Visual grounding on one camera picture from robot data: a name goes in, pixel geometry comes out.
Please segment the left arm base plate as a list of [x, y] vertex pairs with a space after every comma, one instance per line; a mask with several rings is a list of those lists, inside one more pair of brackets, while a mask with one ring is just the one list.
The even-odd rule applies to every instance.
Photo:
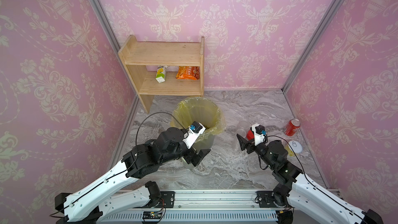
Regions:
[[173, 208], [175, 203], [175, 191], [161, 191], [161, 198], [156, 204], [151, 203], [149, 206], [142, 206], [141, 208]]

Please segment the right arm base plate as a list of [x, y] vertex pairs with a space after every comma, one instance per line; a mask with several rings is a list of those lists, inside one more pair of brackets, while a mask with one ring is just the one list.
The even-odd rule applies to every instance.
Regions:
[[260, 190], [256, 192], [255, 203], [259, 204], [260, 208], [293, 208], [288, 203], [287, 196], [286, 193]]

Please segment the jar with green lid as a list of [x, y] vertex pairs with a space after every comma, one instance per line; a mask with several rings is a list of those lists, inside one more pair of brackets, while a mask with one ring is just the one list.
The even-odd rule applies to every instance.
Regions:
[[190, 163], [185, 158], [182, 158], [181, 160], [183, 161], [184, 164], [186, 164], [188, 166], [190, 165]]

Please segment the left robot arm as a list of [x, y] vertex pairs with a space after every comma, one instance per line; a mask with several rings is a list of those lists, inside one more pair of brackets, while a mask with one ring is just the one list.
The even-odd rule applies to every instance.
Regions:
[[55, 197], [57, 211], [51, 217], [57, 218], [59, 224], [96, 224], [130, 208], [157, 206], [162, 194], [154, 181], [123, 194], [118, 191], [156, 172], [169, 161], [183, 158], [187, 164], [198, 166], [210, 149], [197, 151], [193, 144], [205, 130], [198, 122], [186, 129], [170, 127], [157, 139], [135, 146], [87, 187], [72, 194], [58, 194]]

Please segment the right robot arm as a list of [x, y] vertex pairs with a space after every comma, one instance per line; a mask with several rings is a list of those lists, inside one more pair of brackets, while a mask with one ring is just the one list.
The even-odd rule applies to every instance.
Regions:
[[279, 206], [298, 209], [320, 224], [382, 224], [374, 210], [364, 211], [324, 189], [288, 159], [280, 140], [255, 144], [237, 135], [242, 151], [255, 152], [278, 181], [274, 198]]

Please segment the red jar lid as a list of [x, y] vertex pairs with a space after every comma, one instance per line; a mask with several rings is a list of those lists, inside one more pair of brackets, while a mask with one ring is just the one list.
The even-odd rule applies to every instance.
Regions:
[[246, 139], [247, 140], [252, 140], [254, 139], [254, 133], [252, 130], [248, 130], [247, 134], [246, 134]]

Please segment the clear plastic jar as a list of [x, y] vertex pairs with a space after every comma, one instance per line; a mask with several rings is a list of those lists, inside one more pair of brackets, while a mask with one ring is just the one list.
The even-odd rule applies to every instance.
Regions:
[[249, 122], [241, 120], [236, 125], [236, 134], [239, 134], [240, 136], [245, 138], [247, 136], [247, 132], [250, 130], [250, 127], [251, 125]]

